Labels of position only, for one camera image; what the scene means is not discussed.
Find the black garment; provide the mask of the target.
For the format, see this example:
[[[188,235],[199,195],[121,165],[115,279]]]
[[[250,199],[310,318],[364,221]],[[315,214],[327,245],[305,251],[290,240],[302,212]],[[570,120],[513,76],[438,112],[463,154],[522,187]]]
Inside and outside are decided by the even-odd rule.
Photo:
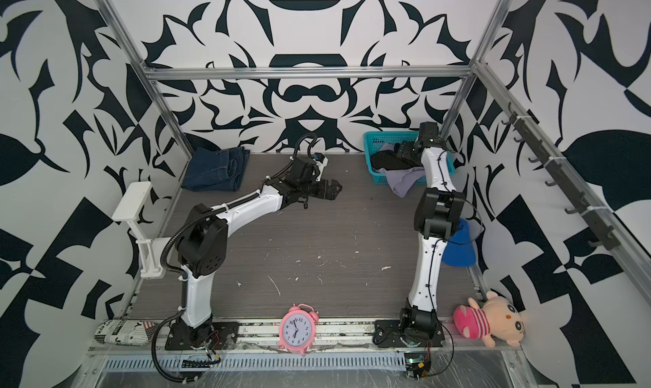
[[[390,170],[407,170],[415,168],[415,165],[405,159],[399,158],[395,152],[391,150],[381,150],[372,154],[370,157],[371,168],[376,172]]]

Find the dark blue denim skirt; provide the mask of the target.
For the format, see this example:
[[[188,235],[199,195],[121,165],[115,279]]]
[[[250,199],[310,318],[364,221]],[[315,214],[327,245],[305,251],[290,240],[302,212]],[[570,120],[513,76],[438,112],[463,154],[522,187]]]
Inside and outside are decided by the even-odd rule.
[[[188,191],[238,191],[249,162],[244,147],[210,151],[198,148],[190,159],[181,188]]]

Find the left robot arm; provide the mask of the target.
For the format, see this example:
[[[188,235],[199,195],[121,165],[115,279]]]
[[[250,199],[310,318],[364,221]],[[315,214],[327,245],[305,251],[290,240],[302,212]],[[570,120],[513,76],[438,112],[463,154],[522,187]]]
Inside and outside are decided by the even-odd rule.
[[[229,237],[254,220],[294,203],[307,208],[311,198],[336,199],[342,185],[322,178],[327,164],[328,158],[321,152],[298,155],[249,195],[212,208],[203,204],[193,208],[166,247],[176,249],[183,283],[180,314],[171,327],[181,347],[199,347],[214,332],[212,287],[217,269],[225,262]]]

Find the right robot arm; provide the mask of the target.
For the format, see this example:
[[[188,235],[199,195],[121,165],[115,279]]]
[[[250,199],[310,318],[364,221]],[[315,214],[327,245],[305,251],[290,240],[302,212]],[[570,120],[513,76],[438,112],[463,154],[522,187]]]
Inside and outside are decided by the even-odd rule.
[[[444,332],[437,316],[437,284],[443,253],[458,230],[465,197],[452,184],[449,153],[437,123],[422,123],[413,144],[399,151],[421,163],[427,181],[415,211],[419,252],[415,278],[400,314],[399,333],[407,345],[441,347]]]

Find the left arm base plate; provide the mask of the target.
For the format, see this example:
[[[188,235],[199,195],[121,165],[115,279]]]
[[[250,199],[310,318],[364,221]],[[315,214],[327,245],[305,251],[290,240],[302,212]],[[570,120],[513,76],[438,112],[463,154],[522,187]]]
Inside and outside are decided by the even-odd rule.
[[[184,351],[208,347],[222,350],[237,342],[239,326],[238,322],[213,322],[193,329],[179,320],[171,326],[164,349]]]

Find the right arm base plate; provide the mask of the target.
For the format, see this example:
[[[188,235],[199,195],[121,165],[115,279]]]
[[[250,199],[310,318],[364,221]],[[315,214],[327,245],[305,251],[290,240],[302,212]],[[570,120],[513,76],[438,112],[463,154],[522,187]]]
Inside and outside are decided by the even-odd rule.
[[[374,322],[372,343],[379,348],[425,348],[428,343],[432,347],[442,347],[444,342],[445,335],[441,325],[437,325],[436,330],[430,333],[403,320]]]

